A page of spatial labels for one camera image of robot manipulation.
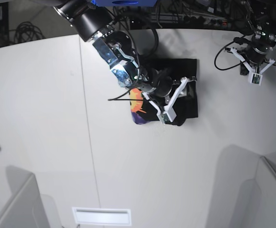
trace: black wire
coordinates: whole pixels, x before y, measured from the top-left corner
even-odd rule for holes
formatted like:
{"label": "black wire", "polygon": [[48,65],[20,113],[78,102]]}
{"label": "black wire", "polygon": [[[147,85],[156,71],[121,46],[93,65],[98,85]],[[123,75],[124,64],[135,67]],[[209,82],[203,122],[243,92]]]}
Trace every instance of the black wire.
{"label": "black wire", "polygon": [[13,41],[5,39],[1,34],[0,39],[5,41],[7,45],[45,39],[45,36],[42,34],[41,30],[29,21],[22,22],[17,26],[16,29],[9,30],[9,32],[14,31],[15,35]]}
{"label": "black wire", "polygon": [[[105,8],[105,9],[106,9],[107,12],[110,13],[110,14],[114,17],[114,19],[116,20],[116,16],[115,16],[111,11],[109,11],[107,8]],[[128,89],[128,91],[126,91],[124,94],[122,94],[122,95],[120,95],[120,96],[118,96],[118,97],[115,97],[115,98],[113,98],[113,99],[108,99],[108,101],[117,101],[119,98],[122,98],[122,97],[124,97],[126,94],[129,94],[130,91],[131,91],[132,89],[135,89],[135,88],[137,88],[137,87],[140,87],[140,85],[138,85],[138,81],[139,81],[140,76],[141,76],[141,67],[140,67],[139,54],[138,54],[138,51],[137,51],[137,45],[136,45],[136,43],[135,43],[135,41],[134,41],[134,38],[133,38],[132,34],[129,32],[129,30],[126,28],[126,26],[124,26],[123,23],[121,23],[120,21],[119,21],[119,23],[120,23],[120,25],[125,29],[125,31],[128,33],[128,36],[130,37],[130,39],[131,39],[132,42],[133,42],[134,49],[135,49],[136,60],[137,60],[137,64],[138,64],[138,69],[137,69],[137,70],[138,70],[138,75],[137,75],[137,79],[136,79],[134,85],[132,85],[132,86]]]}
{"label": "black wire", "polygon": [[[240,39],[244,38],[245,36],[246,36],[246,35],[243,35],[242,37],[240,37],[240,38],[237,39],[237,40],[240,40]],[[230,69],[232,69],[232,68],[235,68],[235,67],[241,65],[241,63],[239,63],[239,64],[236,64],[236,65],[234,65],[234,66],[231,66],[231,67],[228,67],[228,68],[225,68],[225,69],[221,69],[221,68],[219,68],[219,67],[216,65],[216,60],[217,60],[218,55],[219,55],[223,50],[225,50],[226,47],[228,47],[229,45],[234,44],[234,43],[235,43],[235,41],[233,40],[232,42],[228,43],[228,44],[225,45],[222,49],[219,50],[219,52],[217,53],[217,55],[215,56],[215,59],[214,59],[214,66],[216,67],[216,69],[224,71],[224,70],[230,70]]]}
{"label": "black wire", "polygon": [[[114,15],[118,16],[122,13],[122,11],[124,10],[124,8],[122,7],[121,9],[118,9],[118,7],[114,6],[113,7],[113,13]],[[120,19],[120,21],[123,21],[127,27],[127,29],[129,29],[128,27],[128,22],[127,22],[127,18],[122,18]]]}
{"label": "black wire", "polygon": [[172,0],[172,4],[173,4],[174,9],[175,9],[176,14],[177,14],[178,23],[180,23],[180,17],[179,17],[178,10],[177,10],[177,7],[176,7],[176,5],[175,5],[175,1],[174,1],[174,0]]}
{"label": "black wire", "polygon": [[161,13],[161,2],[160,0],[158,0],[158,2],[156,3],[157,6],[156,6],[156,22],[159,26],[160,29],[162,29],[162,25],[160,24],[160,13]]}
{"label": "black wire", "polygon": [[41,30],[29,21],[20,23],[15,29],[14,43],[20,44],[34,40],[45,39]]}
{"label": "black wire", "polygon": [[171,10],[172,5],[173,5],[173,2],[169,5],[169,7],[168,7],[168,12],[171,13],[171,14],[173,15],[173,22],[179,23],[179,21],[176,21],[176,16],[177,16],[177,15],[175,16],[175,12],[174,12],[173,10]]}
{"label": "black wire", "polygon": [[115,20],[120,21],[120,19],[123,18],[123,17],[138,18],[139,20],[143,21],[152,30],[153,35],[154,35],[154,39],[155,39],[154,45],[153,45],[152,49],[149,51],[149,53],[146,53],[146,54],[143,54],[143,55],[140,55],[140,56],[143,57],[143,58],[148,58],[151,55],[153,55],[157,51],[158,46],[159,46],[158,33],[156,31],[156,28],[153,26],[153,24],[146,17],[144,17],[143,15],[141,15],[139,13],[136,13],[136,12],[131,12],[131,11],[121,13],[120,15],[115,17]]}
{"label": "black wire", "polygon": [[148,100],[141,100],[141,99],[118,99],[115,101],[148,101]]}
{"label": "black wire", "polygon": [[[228,20],[228,22],[231,23],[231,24],[235,27],[235,29],[236,29],[238,32],[240,32],[241,34],[246,35],[246,36],[252,35],[254,32],[253,32],[253,30],[252,30],[251,28],[248,28],[248,29],[247,29],[247,28],[240,28],[240,27],[236,24],[237,21],[242,21],[242,22],[244,22],[244,21],[246,20],[246,19],[243,18],[243,16],[244,16],[243,6],[242,6],[241,4],[239,4],[236,0],[230,0],[230,1],[231,1],[230,12],[233,11],[233,13],[234,13],[233,16],[234,16],[234,18],[232,19],[231,16],[228,15],[228,14],[226,13],[226,4],[227,4],[228,0],[222,0],[221,3],[220,3],[220,8],[221,8],[221,11],[222,11],[223,16],[224,16],[224,17]],[[242,16],[241,20],[238,20],[238,18],[235,17],[235,15],[236,15],[238,12],[241,13],[241,16]]]}

